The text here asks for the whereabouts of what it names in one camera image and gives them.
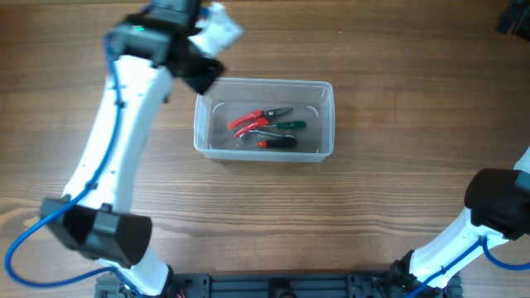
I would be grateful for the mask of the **red handled shears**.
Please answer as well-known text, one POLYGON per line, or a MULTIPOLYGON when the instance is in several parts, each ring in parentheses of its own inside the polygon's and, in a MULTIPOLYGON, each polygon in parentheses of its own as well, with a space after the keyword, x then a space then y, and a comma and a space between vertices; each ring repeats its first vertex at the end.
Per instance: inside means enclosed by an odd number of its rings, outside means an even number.
POLYGON ((269 110, 257 110, 240 118, 237 118, 227 125, 229 130, 237 129, 234 134, 235 138, 239 138, 242 134, 251 130, 265 127, 272 124, 277 118, 293 111, 293 108, 275 108, 269 110))

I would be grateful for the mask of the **silver socket wrench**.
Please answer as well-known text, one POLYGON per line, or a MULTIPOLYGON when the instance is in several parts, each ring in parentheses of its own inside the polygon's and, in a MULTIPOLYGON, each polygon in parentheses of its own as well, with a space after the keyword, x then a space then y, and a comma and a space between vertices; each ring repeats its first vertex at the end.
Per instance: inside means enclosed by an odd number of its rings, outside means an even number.
POLYGON ((269 139, 277 139, 277 138, 281 138, 281 137, 293 137, 294 138, 294 136, 292 136, 292 135, 285 135, 285 134, 276 133, 276 132, 267 132, 267 131, 263 131, 263 130, 251 130, 249 132, 246 132, 246 133, 242 134, 239 137, 239 139, 244 141, 244 142, 253 141, 257 145, 257 142, 259 142, 259 141, 265 141, 265 140, 269 140, 269 139))

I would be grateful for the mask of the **green handled screwdriver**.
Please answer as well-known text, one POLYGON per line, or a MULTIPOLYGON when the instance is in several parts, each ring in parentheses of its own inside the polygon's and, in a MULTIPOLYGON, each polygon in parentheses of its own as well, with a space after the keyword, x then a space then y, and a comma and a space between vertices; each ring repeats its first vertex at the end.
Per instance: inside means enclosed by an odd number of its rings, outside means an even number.
POLYGON ((275 123, 274 127, 276 129, 286 129, 286 130, 304 129, 306 127, 306 122, 305 121, 292 121, 292 122, 275 123))

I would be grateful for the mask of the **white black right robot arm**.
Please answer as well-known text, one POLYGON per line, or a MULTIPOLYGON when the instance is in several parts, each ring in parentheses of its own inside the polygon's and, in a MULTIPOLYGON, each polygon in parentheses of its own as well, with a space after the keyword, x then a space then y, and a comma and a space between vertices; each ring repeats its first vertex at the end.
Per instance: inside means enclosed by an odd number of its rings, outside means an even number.
POLYGON ((512 170, 483 169, 471 180, 459 216, 434 240, 396 261, 386 275, 388 297, 448 296, 461 269, 484 255, 508 271, 529 264, 509 264, 490 249, 529 234, 529 152, 512 170))

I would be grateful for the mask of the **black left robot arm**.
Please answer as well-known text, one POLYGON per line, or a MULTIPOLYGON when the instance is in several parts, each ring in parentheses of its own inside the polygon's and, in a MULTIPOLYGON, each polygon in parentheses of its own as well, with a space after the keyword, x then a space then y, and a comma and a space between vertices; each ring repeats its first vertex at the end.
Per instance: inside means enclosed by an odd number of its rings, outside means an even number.
POLYGON ((100 262, 138 297, 167 297, 173 271, 151 249, 152 221, 131 213, 133 182, 152 123, 176 79, 205 93, 222 75, 217 56, 242 35, 217 2, 155 1, 104 40, 108 77, 79 164, 41 224, 68 249, 100 262))

